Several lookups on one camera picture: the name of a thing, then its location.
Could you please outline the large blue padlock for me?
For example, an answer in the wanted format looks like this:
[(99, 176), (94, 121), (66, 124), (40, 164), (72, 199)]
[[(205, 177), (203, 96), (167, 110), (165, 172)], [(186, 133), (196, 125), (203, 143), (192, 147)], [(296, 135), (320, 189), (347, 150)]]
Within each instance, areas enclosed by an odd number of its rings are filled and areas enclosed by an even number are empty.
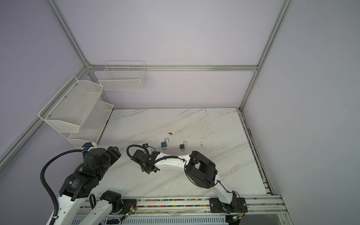
[(170, 142), (169, 138), (165, 138), (164, 141), (161, 143), (161, 148), (165, 150), (167, 148), (167, 144)]

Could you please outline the white mesh shelf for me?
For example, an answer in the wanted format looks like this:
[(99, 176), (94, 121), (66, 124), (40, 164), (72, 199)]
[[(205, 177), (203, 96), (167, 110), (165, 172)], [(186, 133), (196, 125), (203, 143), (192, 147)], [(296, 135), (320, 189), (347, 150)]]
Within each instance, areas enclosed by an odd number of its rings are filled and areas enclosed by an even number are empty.
[(76, 148), (81, 149), (85, 143), (97, 146), (113, 111), (113, 105), (98, 101), (78, 133), (71, 133), (67, 140)]
[(103, 86), (71, 77), (38, 117), (59, 133), (78, 133), (103, 93)]

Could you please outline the aluminium frame profile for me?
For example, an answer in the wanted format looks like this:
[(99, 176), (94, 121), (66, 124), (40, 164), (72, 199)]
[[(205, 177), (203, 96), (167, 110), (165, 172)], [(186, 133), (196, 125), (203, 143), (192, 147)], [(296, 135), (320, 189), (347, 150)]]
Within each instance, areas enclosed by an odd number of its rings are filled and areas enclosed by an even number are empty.
[[(69, 28), (69, 25), (63, 16), (62, 12), (59, 10), (59, 6), (56, 1), (44, 1), (49, 7), (51, 13), (53, 14), (56, 22), (60, 26), (62, 32), (64, 33), (66, 39), (69, 41), (73, 51), (76, 53), (78, 58), (81, 61), (82, 68), (76, 74), (76, 78), (81, 78), (87, 73), (92, 73), (94, 71), (100, 71), (105, 68), (104, 65), (92, 65), (87, 64), (86, 57), (83, 54), (78, 42), (75, 39), (74, 34)], [(240, 110), (245, 108), (245, 105), (249, 99), (251, 92), (253, 91), (255, 84), (261, 74), (263, 66), (271, 52), (273, 44), (278, 36), (279, 30), (283, 25), (287, 14), (293, 4), (293, 1), (283, 1), (280, 8), (280, 12), (277, 16), (274, 27), (271, 30), (271, 34), (266, 42), (260, 60), (256, 66), (254, 65), (147, 65), (145, 66), (146, 71), (253, 71), (254, 74), (250, 80), (250, 84), (245, 92), (243, 100), (241, 101)], [(43, 122), (40, 118), (36, 118), (30, 126), (19, 136), (19, 138), (14, 141), (14, 143), (6, 150), (6, 152), (1, 156), (1, 175), (9, 168), (9, 166), (15, 161), (17, 156), (23, 150), (25, 145), (31, 140), (35, 133), (42, 126)]]

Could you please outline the lower white mesh shelf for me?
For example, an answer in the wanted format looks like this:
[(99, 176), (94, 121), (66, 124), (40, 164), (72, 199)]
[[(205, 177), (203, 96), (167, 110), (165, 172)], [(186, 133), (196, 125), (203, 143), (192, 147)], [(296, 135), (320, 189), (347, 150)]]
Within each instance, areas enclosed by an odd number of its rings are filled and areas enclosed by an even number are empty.
[(85, 143), (97, 146), (113, 111), (113, 105), (98, 101), (78, 133), (71, 133), (67, 140), (76, 148), (81, 149)]

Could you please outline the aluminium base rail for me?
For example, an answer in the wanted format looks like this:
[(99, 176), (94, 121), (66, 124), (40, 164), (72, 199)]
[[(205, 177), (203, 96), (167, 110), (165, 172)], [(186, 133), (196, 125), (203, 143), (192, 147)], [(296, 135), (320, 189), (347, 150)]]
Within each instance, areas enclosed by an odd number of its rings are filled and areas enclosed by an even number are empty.
[(293, 221), (281, 196), (248, 196), (237, 198), (233, 209), (226, 209), (218, 198), (165, 197), (123, 198), (115, 208), (101, 200), (95, 206), (88, 199), (74, 202), (59, 199), (59, 211), (49, 225), (240, 225), (247, 215), (274, 215), (282, 225)]

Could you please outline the black padlock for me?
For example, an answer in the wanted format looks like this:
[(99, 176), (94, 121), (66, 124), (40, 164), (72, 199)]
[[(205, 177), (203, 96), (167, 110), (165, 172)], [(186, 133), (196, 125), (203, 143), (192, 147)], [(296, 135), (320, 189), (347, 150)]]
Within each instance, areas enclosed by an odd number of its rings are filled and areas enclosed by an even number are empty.
[(183, 143), (180, 144), (180, 149), (181, 149), (182, 152), (185, 151), (186, 146), (187, 146), (187, 141), (183, 141)]

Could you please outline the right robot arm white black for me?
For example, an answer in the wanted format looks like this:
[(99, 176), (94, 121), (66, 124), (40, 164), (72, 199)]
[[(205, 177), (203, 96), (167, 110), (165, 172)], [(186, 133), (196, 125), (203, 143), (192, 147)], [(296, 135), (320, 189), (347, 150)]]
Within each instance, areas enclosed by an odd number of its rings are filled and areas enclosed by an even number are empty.
[(238, 192), (225, 188), (216, 164), (198, 151), (189, 155), (167, 155), (159, 151), (149, 153), (136, 150), (133, 155), (127, 153), (132, 161), (140, 165), (142, 172), (150, 174), (161, 170), (183, 171), (188, 180), (199, 188), (209, 189), (215, 194), (215, 198), (209, 199), (212, 213), (240, 213), (248, 212), (247, 203), (240, 197)]

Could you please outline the upper white mesh shelf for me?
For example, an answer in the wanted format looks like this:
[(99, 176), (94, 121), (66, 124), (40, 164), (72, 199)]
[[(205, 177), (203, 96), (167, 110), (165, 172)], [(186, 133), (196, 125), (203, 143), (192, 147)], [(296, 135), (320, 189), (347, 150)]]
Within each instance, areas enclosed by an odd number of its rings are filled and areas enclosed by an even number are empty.
[(103, 86), (71, 77), (38, 117), (59, 133), (78, 133), (103, 93)]

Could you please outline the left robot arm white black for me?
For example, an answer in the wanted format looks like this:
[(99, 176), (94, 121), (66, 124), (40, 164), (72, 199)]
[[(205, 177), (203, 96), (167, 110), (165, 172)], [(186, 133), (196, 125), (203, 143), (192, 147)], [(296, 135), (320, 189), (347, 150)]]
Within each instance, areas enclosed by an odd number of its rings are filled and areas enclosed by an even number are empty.
[[(118, 147), (111, 146), (107, 149), (84, 147), (80, 150), (83, 155), (83, 163), (65, 179), (59, 195), (56, 196), (45, 179), (46, 169), (61, 156), (74, 152), (76, 151), (70, 150), (55, 156), (43, 166), (40, 172), (41, 183), (53, 203), (53, 213), (47, 222), (49, 225), (71, 224), (82, 204), (91, 195), (91, 191), (104, 178), (108, 169), (121, 157)], [(122, 208), (121, 194), (108, 190), (102, 194), (91, 213), (82, 220), (82, 224), (99, 224), (107, 215), (120, 213)]]

